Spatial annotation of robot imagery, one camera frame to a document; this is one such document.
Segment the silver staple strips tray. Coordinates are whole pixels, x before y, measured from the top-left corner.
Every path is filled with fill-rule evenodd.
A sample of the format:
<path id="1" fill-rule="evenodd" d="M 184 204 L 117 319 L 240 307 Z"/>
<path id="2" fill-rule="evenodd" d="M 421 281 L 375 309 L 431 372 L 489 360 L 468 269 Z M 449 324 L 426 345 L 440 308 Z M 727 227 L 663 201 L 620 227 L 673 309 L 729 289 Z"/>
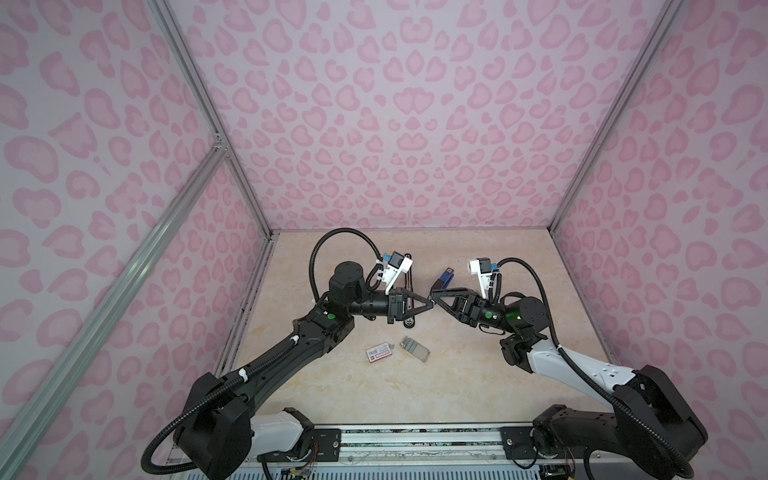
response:
<path id="1" fill-rule="evenodd" d="M 424 345 L 419 343 L 418 341 L 414 340 L 411 337 L 405 336 L 401 342 L 400 346 L 410 355 L 412 355 L 414 358 L 418 359 L 419 361 L 426 363 L 430 356 L 430 350 L 426 348 Z"/>

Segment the red white staple box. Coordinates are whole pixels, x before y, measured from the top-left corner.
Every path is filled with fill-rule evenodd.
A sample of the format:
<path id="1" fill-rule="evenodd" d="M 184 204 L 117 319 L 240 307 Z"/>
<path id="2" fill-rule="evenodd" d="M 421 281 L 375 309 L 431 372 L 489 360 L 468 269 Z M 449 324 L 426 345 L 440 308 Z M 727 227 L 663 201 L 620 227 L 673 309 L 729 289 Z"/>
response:
<path id="1" fill-rule="evenodd" d="M 393 355 L 394 345 L 388 342 L 378 344 L 366 350 L 369 363 L 375 363 Z"/>

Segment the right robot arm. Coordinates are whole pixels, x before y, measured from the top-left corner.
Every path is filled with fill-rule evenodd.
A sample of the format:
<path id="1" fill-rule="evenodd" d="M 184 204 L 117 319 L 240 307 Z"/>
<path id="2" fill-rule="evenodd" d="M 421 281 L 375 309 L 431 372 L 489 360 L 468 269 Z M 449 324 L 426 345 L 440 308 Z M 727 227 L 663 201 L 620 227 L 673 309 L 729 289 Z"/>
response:
<path id="1" fill-rule="evenodd" d="M 436 290 L 431 298 L 464 325 L 504 333 L 500 348 L 509 365 L 559 381 L 609 409 L 552 406 L 533 422 L 544 440 L 585 454 L 622 455 L 656 479 L 693 477 L 691 461 L 708 433 L 662 370 L 613 365 L 563 347 L 556 341 L 548 303 L 533 296 L 516 292 L 505 304 L 456 288 Z"/>

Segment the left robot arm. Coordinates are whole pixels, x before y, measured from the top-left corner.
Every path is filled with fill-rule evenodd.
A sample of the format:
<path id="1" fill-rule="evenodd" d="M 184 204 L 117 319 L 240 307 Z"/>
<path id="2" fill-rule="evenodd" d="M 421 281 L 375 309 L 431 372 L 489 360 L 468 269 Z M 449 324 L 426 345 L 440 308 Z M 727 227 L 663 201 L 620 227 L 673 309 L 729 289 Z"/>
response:
<path id="1" fill-rule="evenodd" d="M 151 475 L 199 470 L 208 479 L 226 479 L 251 456 L 284 453 L 291 460 L 311 455 L 313 423 L 292 407 L 259 414 L 266 400 L 312 361 L 330 353 L 354 329 L 355 319 L 384 317 L 405 321 L 433 308 L 431 299 L 403 288 L 368 288 L 362 267 L 339 264 L 327 291 L 291 333 L 271 349 L 221 377 L 205 374 L 196 380 L 182 413 L 156 438 L 171 438 L 187 457 L 178 465 L 156 465 L 150 451 L 142 467 Z"/>

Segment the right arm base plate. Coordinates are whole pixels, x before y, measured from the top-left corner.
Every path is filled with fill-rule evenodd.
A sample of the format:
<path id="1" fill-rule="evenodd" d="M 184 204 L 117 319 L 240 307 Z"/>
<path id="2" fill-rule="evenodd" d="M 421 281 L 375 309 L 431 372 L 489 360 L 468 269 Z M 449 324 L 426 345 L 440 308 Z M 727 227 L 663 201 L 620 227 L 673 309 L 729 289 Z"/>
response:
<path id="1" fill-rule="evenodd" d="M 532 468 L 539 460 L 559 457 L 558 448 L 537 427 L 507 426 L 499 432 L 505 458 L 521 468 Z"/>

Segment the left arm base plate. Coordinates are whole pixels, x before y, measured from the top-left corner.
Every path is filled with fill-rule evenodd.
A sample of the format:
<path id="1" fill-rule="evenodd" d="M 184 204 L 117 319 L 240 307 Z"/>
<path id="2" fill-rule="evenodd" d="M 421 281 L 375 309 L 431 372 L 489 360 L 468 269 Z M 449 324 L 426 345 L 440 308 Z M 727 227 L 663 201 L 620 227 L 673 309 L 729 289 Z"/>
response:
<path id="1" fill-rule="evenodd" d="M 337 428 L 314 428 L 303 434 L 296 446 L 287 452 L 273 451 L 257 455 L 268 463 L 337 462 L 340 457 L 342 431 Z"/>

